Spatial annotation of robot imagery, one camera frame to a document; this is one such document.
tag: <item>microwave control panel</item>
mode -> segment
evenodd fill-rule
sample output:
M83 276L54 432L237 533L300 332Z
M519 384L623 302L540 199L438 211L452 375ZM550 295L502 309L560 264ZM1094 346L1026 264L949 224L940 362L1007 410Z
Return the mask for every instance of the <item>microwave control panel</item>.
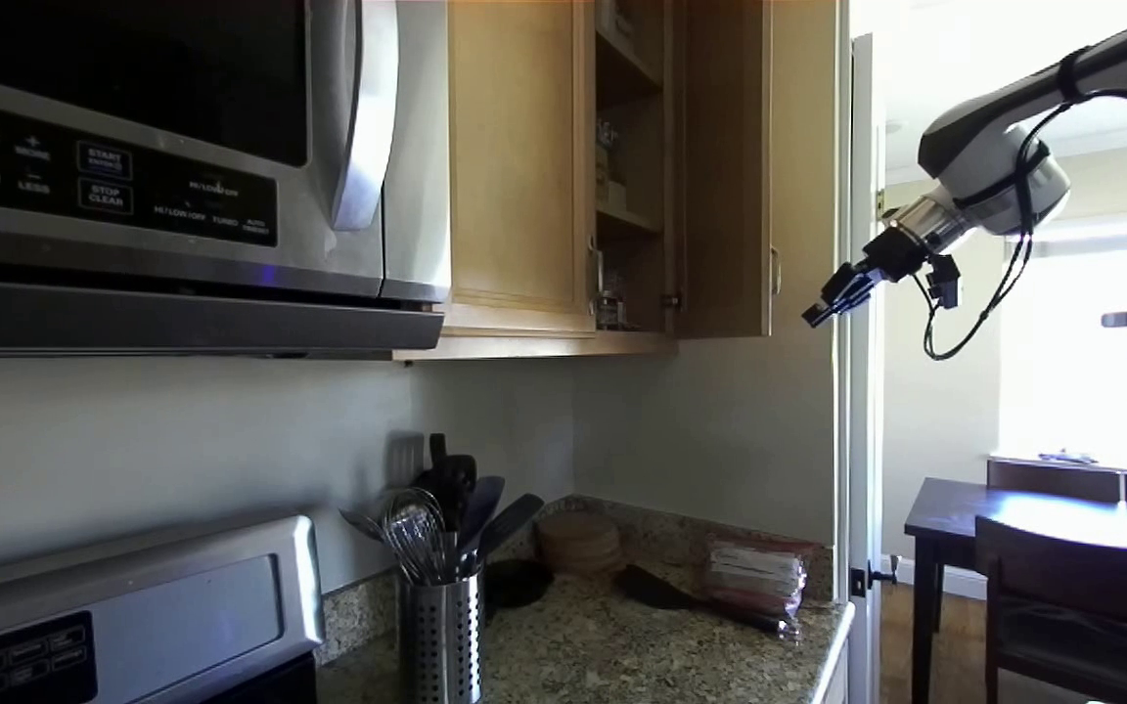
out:
M0 634L0 700L92 700L92 693L91 615Z
M272 179L0 112L0 207L276 243Z

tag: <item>utensil holder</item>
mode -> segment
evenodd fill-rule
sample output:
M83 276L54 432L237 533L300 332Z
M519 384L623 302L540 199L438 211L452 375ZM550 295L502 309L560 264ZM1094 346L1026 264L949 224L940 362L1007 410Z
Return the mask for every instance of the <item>utensil holder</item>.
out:
M397 580L403 675L420 704L481 704L481 576Z

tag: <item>open cabinet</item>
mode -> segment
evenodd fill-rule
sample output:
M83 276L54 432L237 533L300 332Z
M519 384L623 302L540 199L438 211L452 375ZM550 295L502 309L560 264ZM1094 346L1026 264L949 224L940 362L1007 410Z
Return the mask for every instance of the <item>open cabinet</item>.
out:
M412 361L767 335L772 0L452 0L452 295Z

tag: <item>window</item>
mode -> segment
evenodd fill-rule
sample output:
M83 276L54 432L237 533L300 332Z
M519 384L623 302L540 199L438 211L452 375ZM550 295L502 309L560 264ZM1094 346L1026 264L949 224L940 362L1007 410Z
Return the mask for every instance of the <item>window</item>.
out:
M1127 466L1127 327L1098 323L1127 309L1127 219L1037 238L1047 246L997 320L997 447Z

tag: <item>robotic arm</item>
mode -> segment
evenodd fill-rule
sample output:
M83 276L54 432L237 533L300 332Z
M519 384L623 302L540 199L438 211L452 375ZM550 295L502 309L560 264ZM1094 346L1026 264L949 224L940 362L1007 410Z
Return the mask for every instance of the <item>robotic arm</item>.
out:
M1098 95L1127 99L1127 31L932 121L919 138L919 169L935 174L935 187L894 211L860 263L837 264L823 302L800 314L806 323L816 327L832 314L860 309L879 282L924 264L932 264L935 303L956 309L949 246L975 226L1033 236L1068 195L1060 163L1037 140L1044 121L1033 133L1022 121Z

